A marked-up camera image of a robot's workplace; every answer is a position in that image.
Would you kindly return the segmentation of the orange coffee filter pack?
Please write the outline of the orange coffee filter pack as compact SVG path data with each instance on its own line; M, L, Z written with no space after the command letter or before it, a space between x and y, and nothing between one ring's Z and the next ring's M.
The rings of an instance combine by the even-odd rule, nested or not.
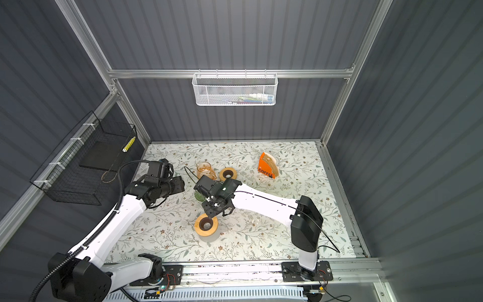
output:
M275 179L279 177L279 168L276 159L269 153L263 152L259 159L258 172L264 176Z

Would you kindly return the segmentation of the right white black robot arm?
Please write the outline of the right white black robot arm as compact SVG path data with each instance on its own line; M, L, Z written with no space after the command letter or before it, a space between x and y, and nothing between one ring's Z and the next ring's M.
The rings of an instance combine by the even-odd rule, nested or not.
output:
M282 198L256 190L236 179L220 182L207 176L197 181L194 190L203 196L202 207L210 218L245 210L285 225L290 230L293 245L299 249L299 267L310 273L316 271L323 217L311 198Z

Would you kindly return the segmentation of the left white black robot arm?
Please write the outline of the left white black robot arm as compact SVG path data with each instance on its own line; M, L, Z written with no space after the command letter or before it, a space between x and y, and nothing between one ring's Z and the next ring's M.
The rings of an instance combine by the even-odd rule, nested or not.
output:
M184 181L177 176L170 181L133 182L122 196L120 205L69 250L55 254L49 261L50 286L55 298L64 301L103 301L110 293L130 283L163 283L166 280L162 259L140 254L133 260L107 264L106 259L127 228L157 198L184 192Z

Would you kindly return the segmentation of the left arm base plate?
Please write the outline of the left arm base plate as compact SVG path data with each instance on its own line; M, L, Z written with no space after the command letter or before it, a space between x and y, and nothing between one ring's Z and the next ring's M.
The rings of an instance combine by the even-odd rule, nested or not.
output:
M130 286L177 286L181 284L182 265L163 265L162 269L154 270L154 273L145 279L130 283Z

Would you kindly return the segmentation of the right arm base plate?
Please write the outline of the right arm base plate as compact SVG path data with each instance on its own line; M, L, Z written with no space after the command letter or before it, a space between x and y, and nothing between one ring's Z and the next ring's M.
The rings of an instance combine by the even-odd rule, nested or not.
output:
M282 262L284 282L333 281L332 268L327 261L318 261L313 271L302 268L298 262Z

